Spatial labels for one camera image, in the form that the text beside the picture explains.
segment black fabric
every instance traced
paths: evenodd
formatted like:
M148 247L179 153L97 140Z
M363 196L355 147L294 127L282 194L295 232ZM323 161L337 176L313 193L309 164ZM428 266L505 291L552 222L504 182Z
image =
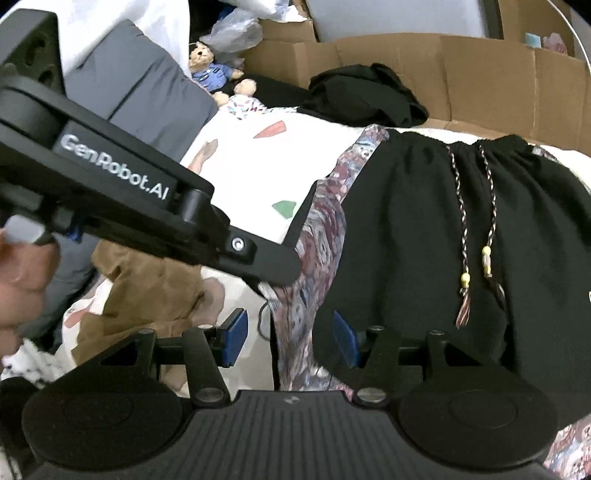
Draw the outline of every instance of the black fabric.
M301 105L300 113L352 127L408 128L422 125L429 117L398 75L381 63L321 73L312 78L309 91L311 98Z
M392 131L343 202L345 244L316 315L314 355L355 386L358 376L335 360L334 310L357 330L383 323L415 339L432 329L457 333L546 392L565 426L591 411L591 197L568 169L518 137L483 145L498 204L492 272L506 311L482 274L491 197L476 147L452 146L472 276L470 320L456 330L461 223L450 158L436 140Z
M269 108L300 106L310 98L310 92L305 88L296 87L264 75L246 74L239 80L226 82L221 91L230 96L234 95L234 87L244 79L251 79L256 82L255 97Z

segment plastic bag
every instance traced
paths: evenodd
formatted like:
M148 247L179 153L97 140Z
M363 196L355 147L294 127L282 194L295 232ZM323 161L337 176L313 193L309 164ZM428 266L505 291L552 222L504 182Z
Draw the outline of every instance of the plastic bag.
M255 14L237 8L218 21L209 35L201 37L201 41L216 55L234 53L259 44L262 41L262 27Z
M222 0L254 13L258 18L281 21L289 8L290 0Z

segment blue gripper pad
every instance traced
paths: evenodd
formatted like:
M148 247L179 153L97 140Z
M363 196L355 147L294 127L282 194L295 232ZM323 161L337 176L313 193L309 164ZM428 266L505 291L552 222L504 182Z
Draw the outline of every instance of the blue gripper pad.
M233 367L248 336L248 312L236 309L223 324L222 368Z
M336 310L333 312L333 337L349 368L359 367L361 352L357 333Z

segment white blanket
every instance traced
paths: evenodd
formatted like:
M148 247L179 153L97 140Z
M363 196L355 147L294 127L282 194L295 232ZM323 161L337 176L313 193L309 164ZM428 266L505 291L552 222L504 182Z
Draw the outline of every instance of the white blanket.
M81 65L117 23L131 20L191 76L187 0L21 0L0 22L18 8L57 14L64 75Z

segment brown plush toy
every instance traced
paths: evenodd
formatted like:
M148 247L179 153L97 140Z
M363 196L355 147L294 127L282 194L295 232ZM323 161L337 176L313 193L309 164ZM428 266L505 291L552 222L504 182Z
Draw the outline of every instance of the brown plush toy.
M193 81L212 93L213 99L218 106L227 104L230 98L220 91L226 82L228 80L238 80L244 75L241 70L214 63L213 52L201 42L195 44L195 48L189 55L189 69ZM234 87L234 93L237 95L252 96L255 92L256 82L250 79L245 79Z

